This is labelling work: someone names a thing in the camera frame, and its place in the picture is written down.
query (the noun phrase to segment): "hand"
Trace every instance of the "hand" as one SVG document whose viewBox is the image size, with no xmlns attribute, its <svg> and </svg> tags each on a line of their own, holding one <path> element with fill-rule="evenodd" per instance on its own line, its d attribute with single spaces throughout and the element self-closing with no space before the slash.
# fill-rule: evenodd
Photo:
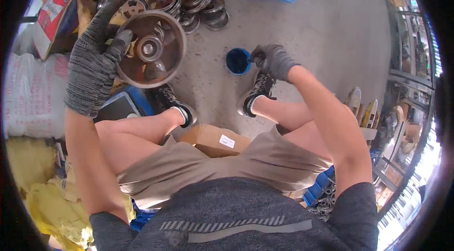
<svg viewBox="0 0 454 251">
<path fill-rule="evenodd" d="M 74 44 L 69 62 L 66 107 L 87 117 L 98 116 L 109 98 L 117 65 L 131 42 L 130 30 L 117 34 L 105 53 L 105 32 L 111 17 L 127 0 L 110 0 L 94 16 Z"/>
<path fill-rule="evenodd" d="M 269 73 L 273 78 L 286 82 L 289 82 L 287 76 L 290 68 L 300 65 L 293 61 L 284 50 L 284 46 L 278 44 L 258 45 L 251 53 L 251 61 L 255 62 L 259 68 Z"/>
</svg>

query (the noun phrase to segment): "gray shirt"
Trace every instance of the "gray shirt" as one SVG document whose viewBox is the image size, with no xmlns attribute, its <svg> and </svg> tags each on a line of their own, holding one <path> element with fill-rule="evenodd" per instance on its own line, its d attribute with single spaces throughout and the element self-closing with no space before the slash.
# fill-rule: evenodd
<svg viewBox="0 0 454 251">
<path fill-rule="evenodd" d="M 182 188 L 138 233 L 107 212 L 90 222 L 99 251 L 376 250 L 378 238 L 374 189 L 366 182 L 338 197 L 328 222 L 243 177 Z"/>
</svg>

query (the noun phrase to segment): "khaki shorts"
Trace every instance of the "khaki shorts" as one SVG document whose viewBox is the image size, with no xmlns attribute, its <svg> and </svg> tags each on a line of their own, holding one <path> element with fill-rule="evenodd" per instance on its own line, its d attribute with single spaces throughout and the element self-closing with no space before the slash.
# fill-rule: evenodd
<svg viewBox="0 0 454 251">
<path fill-rule="evenodd" d="M 222 177 L 259 180 L 282 193 L 314 184 L 331 162 L 287 141 L 274 126 L 237 156 L 210 158 L 170 136 L 162 149 L 118 175 L 121 190 L 140 209 L 157 208 L 186 185 Z"/>
</svg>

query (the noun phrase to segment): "sneaker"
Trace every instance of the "sneaker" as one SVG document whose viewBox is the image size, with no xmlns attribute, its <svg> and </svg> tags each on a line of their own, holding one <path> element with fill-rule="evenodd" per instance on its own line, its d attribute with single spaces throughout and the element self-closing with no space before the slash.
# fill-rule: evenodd
<svg viewBox="0 0 454 251">
<path fill-rule="evenodd" d="M 186 128 L 196 123 L 197 115 L 195 110 L 187 104 L 179 101 L 169 84 L 164 84 L 156 89 L 151 89 L 150 92 L 156 96 L 157 101 L 165 110 L 170 108 L 177 109 L 184 119 L 182 128 Z"/>
<path fill-rule="evenodd" d="M 257 97 L 263 95 L 271 100 L 276 98 L 271 97 L 271 89 L 276 84 L 276 79 L 262 70 L 260 70 L 254 78 L 254 87 L 245 93 L 236 103 L 236 110 L 243 116 L 255 117 L 252 113 L 252 107 Z"/>
</svg>

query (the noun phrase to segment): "blue bucket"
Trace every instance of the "blue bucket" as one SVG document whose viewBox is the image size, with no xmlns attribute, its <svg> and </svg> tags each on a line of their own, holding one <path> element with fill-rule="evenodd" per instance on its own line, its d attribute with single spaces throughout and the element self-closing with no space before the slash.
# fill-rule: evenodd
<svg viewBox="0 0 454 251">
<path fill-rule="evenodd" d="M 251 68 L 251 54 L 242 48 L 233 48 L 227 52 L 226 67 L 236 76 L 244 75 Z"/>
</svg>

